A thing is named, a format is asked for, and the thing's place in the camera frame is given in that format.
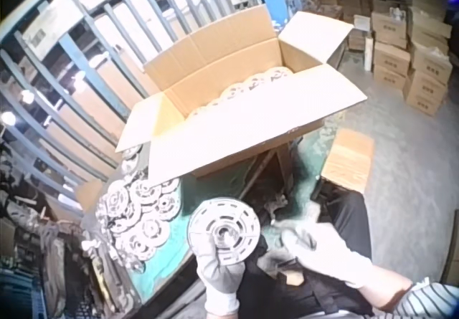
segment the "stacked cardboard box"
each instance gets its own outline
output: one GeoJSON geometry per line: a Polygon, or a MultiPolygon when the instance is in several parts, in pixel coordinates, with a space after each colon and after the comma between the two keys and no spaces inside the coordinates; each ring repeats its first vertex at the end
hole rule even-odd
{"type": "Polygon", "coordinates": [[[405,11],[396,18],[391,10],[397,4],[373,0],[372,29],[374,45],[374,79],[402,90],[408,75],[410,54],[407,48],[407,20],[405,11]]]}
{"type": "Polygon", "coordinates": [[[410,8],[411,69],[403,94],[408,105],[434,115],[448,91],[453,66],[447,56],[451,26],[410,8]]]}

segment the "circular metal part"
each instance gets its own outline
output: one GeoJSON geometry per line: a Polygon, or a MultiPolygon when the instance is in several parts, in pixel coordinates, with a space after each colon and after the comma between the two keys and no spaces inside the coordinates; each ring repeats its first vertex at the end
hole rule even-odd
{"type": "Polygon", "coordinates": [[[136,228],[139,230],[139,235],[143,235],[148,244],[154,247],[164,245],[171,233],[169,223],[160,220],[155,213],[143,215],[136,228]]]}
{"type": "Polygon", "coordinates": [[[128,206],[129,194],[125,187],[120,187],[114,192],[108,192],[100,199],[107,208],[109,217],[120,216],[128,206]]]}
{"type": "Polygon", "coordinates": [[[267,75],[268,79],[272,82],[279,80],[281,77],[287,77],[292,74],[293,72],[287,67],[274,67],[265,72],[265,75],[267,75]]]}
{"type": "Polygon", "coordinates": [[[161,184],[161,193],[170,194],[172,191],[175,191],[180,184],[180,178],[174,178],[170,181],[165,181],[161,184]]]}
{"type": "Polygon", "coordinates": [[[158,218],[164,221],[175,219],[180,212],[180,208],[181,201],[179,194],[176,192],[161,195],[158,204],[154,206],[158,218]]]}
{"type": "Polygon", "coordinates": [[[256,248],[260,222],[248,205],[237,199],[216,198],[202,202],[188,223],[188,243],[196,246],[212,237],[221,265],[242,262],[256,248]]]}
{"type": "Polygon", "coordinates": [[[244,86],[247,86],[246,88],[248,90],[253,90],[254,88],[263,85],[265,83],[269,82],[269,78],[264,75],[263,73],[255,74],[251,77],[249,77],[247,80],[244,81],[244,86]]]}
{"type": "Polygon", "coordinates": [[[134,146],[123,151],[123,160],[128,160],[134,157],[142,149],[142,145],[134,146]]]}
{"type": "Polygon", "coordinates": [[[161,186],[152,186],[148,179],[138,179],[129,188],[131,201],[139,204],[151,205],[158,201],[161,195],[161,186]]]}
{"type": "Polygon", "coordinates": [[[227,100],[232,99],[243,93],[247,89],[247,86],[244,86],[242,83],[238,82],[229,86],[223,93],[220,95],[221,99],[227,100]]]}
{"type": "Polygon", "coordinates": [[[119,239],[122,239],[121,246],[128,254],[133,254],[140,261],[146,261],[152,258],[156,252],[156,248],[148,243],[145,237],[138,234],[137,229],[131,229],[119,239]]]}
{"type": "Polygon", "coordinates": [[[118,179],[117,181],[113,181],[107,188],[107,193],[116,192],[119,189],[125,186],[125,181],[123,179],[118,179]]]}
{"type": "Polygon", "coordinates": [[[122,233],[136,224],[141,216],[142,206],[136,202],[129,202],[121,217],[108,223],[109,229],[112,233],[122,233]]]}
{"type": "Polygon", "coordinates": [[[138,165],[138,160],[140,159],[139,154],[135,154],[131,159],[123,160],[121,162],[121,173],[123,176],[133,173],[138,165]]]}

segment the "green surface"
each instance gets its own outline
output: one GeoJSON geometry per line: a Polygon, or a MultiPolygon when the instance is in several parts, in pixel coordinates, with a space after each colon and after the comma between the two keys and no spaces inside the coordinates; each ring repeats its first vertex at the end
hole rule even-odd
{"type": "MultiPolygon", "coordinates": [[[[309,197],[336,135],[338,126],[336,117],[338,116],[326,120],[321,129],[305,135],[298,144],[298,157],[294,160],[296,175],[294,200],[292,205],[280,211],[278,219],[301,219],[306,215],[309,197]]],[[[182,177],[183,206],[180,215],[171,222],[171,235],[167,243],[158,249],[151,260],[147,261],[146,271],[143,274],[130,273],[142,303],[149,301],[166,282],[173,279],[176,271],[188,259],[186,227],[193,210],[205,199],[218,196],[238,197],[252,162],[251,159],[238,163],[199,181],[191,176],[182,177]]],[[[277,229],[271,226],[263,227],[262,233],[270,247],[278,245],[277,229]]]]}

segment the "metal frame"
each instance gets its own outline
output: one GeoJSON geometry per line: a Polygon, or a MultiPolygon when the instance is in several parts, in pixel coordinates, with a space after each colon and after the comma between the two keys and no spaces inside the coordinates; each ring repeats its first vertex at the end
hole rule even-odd
{"type": "Polygon", "coordinates": [[[61,129],[63,129],[63,131],[69,134],[75,141],[77,141],[80,145],[86,148],[89,152],[97,156],[101,161],[105,162],[106,164],[108,164],[109,166],[113,168],[116,168],[117,163],[114,160],[107,157],[104,153],[102,153],[95,146],[93,146],[88,140],[86,140],[79,133],[77,133],[72,127],[68,125],[67,122],[65,122],[60,117],[59,113],[53,107],[51,107],[49,103],[46,103],[43,100],[41,93],[39,93],[39,91],[35,87],[33,87],[27,82],[26,77],[22,74],[18,65],[14,63],[14,61],[11,59],[8,53],[3,49],[0,49],[0,58],[5,62],[6,67],[10,70],[10,72],[12,73],[14,79],[17,81],[19,86],[21,86],[23,90],[29,90],[30,92],[34,93],[35,101],[37,102],[37,104],[49,116],[51,116],[51,118],[56,122],[56,124],[61,129]]]}
{"type": "Polygon", "coordinates": [[[155,47],[157,52],[160,52],[162,50],[161,45],[158,43],[156,40],[155,36],[151,33],[150,29],[146,26],[145,21],[142,19],[141,15],[138,13],[136,8],[134,7],[133,3],[131,0],[123,0],[123,2],[126,4],[128,7],[129,11],[132,13],[136,21],[138,22],[138,25],[141,27],[143,33],[148,37],[152,45],[155,47]]]}
{"type": "Polygon", "coordinates": [[[14,33],[14,36],[16,37],[19,45],[22,47],[24,52],[26,53],[26,56],[29,58],[30,62],[34,65],[35,68],[37,68],[38,72],[43,76],[43,78],[48,81],[48,83],[55,89],[57,93],[61,96],[61,98],[65,101],[67,105],[70,106],[70,108],[75,111],[77,115],[79,115],[92,129],[94,129],[96,132],[98,132],[106,141],[108,141],[111,145],[116,146],[116,139],[109,134],[108,131],[106,131],[102,126],[97,123],[94,118],[92,118],[86,111],[83,110],[83,108],[78,104],[71,95],[69,95],[68,91],[61,86],[59,81],[52,76],[51,72],[40,62],[38,57],[35,56],[33,51],[27,46],[27,44],[24,42],[22,35],[19,31],[16,31],[14,33]]]}
{"type": "Polygon", "coordinates": [[[176,42],[179,38],[177,37],[175,31],[172,29],[170,23],[164,18],[163,12],[158,6],[156,0],[147,0],[151,8],[154,10],[159,21],[163,24],[164,29],[166,30],[169,37],[172,39],[172,42],[176,42]]]}
{"type": "Polygon", "coordinates": [[[73,0],[73,2],[80,9],[81,13],[83,13],[83,16],[84,16],[83,19],[86,21],[87,25],[89,25],[89,28],[91,29],[95,37],[99,40],[99,42],[103,45],[105,50],[107,50],[108,54],[110,55],[111,59],[115,63],[116,67],[121,71],[121,73],[131,83],[131,85],[138,92],[138,94],[141,95],[143,98],[147,98],[149,96],[148,92],[145,91],[142,84],[137,80],[134,74],[132,74],[132,72],[124,64],[120,55],[112,48],[110,43],[108,43],[105,37],[100,33],[99,29],[95,25],[94,19],[86,11],[85,7],[78,0],[73,0]]]}
{"type": "Polygon", "coordinates": [[[88,165],[82,159],[78,158],[74,153],[67,150],[59,141],[55,140],[23,107],[16,98],[9,93],[5,85],[0,84],[1,94],[4,96],[6,101],[15,109],[15,111],[33,128],[40,136],[43,137],[48,143],[55,147],[60,153],[67,156],[70,160],[76,163],[79,167],[83,168],[87,172],[91,173],[95,177],[107,181],[107,177],[101,172],[95,170],[93,167],[88,165]]]}

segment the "gloved hand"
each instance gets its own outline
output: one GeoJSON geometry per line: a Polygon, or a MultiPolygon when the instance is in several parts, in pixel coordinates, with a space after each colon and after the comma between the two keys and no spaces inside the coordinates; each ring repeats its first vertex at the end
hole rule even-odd
{"type": "Polygon", "coordinates": [[[287,250],[307,269],[363,287],[371,277],[372,261],[352,252],[329,223],[275,224],[283,228],[281,239],[287,250]]]}
{"type": "Polygon", "coordinates": [[[237,313],[239,301],[236,292],[244,275],[244,262],[220,265],[217,248],[209,235],[198,241],[194,253],[198,263],[197,274],[206,286],[206,311],[218,316],[237,313]]]}

